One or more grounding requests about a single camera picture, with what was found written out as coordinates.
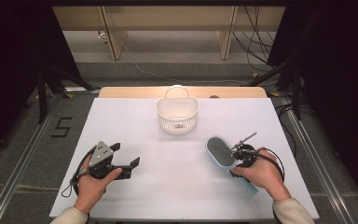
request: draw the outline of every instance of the forearm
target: forearm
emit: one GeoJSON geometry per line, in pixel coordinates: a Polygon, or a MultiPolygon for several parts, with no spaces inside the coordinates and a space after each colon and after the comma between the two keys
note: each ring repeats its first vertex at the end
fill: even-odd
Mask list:
{"type": "Polygon", "coordinates": [[[272,205],[281,223],[314,223],[308,211],[294,198],[277,201],[272,205]]]}
{"type": "Polygon", "coordinates": [[[74,207],[70,207],[63,210],[63,212],[58,217],[56,217],[50,224],[84,224],[87,222],[88,218],[89,217],[80,210],[74,207]]]}

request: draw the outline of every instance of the human hand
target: human hand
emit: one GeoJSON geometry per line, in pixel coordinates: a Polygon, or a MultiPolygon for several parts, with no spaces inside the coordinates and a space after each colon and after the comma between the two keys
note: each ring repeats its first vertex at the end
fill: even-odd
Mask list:
{"type": "MultiPolygon", "coordinates": [[[[263,147],[259,148],[257,152],[277,161],[276,157],[264,150],[263,147]]],[[[261,157],[257,157],[255,163],[250,167],[234,167],[231,171],[235,175],[245,176],[256,186],[265,189],[275,202],[292,197],[283,184],[281,174],[275,165],[261,157]]]]}
{"type": "MultiPolygon", "coordinates": [[[[89,169],[89,163],[91,160],[89,155],[83,162],[82,167],[89,169]]],[[[101,200],[105,192],[106,187],[115,180],[120,173],[121,168],[117,168],[110,172],[103,179],[96,179],[91,175],[82,175],[78,180],[78,196],[74,207],[88,214],[94,205],[101,200]]]]}

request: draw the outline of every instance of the plastic basket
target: plastic basket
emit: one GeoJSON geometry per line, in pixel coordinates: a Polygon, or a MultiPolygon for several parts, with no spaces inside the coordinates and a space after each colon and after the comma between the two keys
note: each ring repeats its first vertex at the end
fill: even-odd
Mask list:
{"type": "Polygon", "coordinates": [[[194,129],[199,113],[199,101],[189,96],[188,90],[175,85],[167,89],[165,98],[157,102],[158,120],[160,127],[167,133],[183,134],[194,129]],[[186,97],[168,97],[168,92],[181,88],[186,91],[186,97]]]}

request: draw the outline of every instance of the white tabletop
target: white tabletop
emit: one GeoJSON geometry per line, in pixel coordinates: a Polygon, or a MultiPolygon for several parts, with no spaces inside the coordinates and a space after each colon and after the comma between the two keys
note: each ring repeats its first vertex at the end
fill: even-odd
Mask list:
{"type": "Polygon", "coordinates": [[[85,154],[99,141],[121,143],[114,165],[140,157],[131,179],[114,181],[90,215],[128,221],[246,221],[272,219],[272,200],[263,189],[244,186],[205,150],[213,135],[232,146],[257,132],[247,144],[267,147],[282,159],[285,185],[312,218],[319,218],[270,99],[199,99],[197,126],[175,136],[158,126],[158,99],[94,100],[74,157],[50,216],[76,200],[61,192],[85,154]]]}

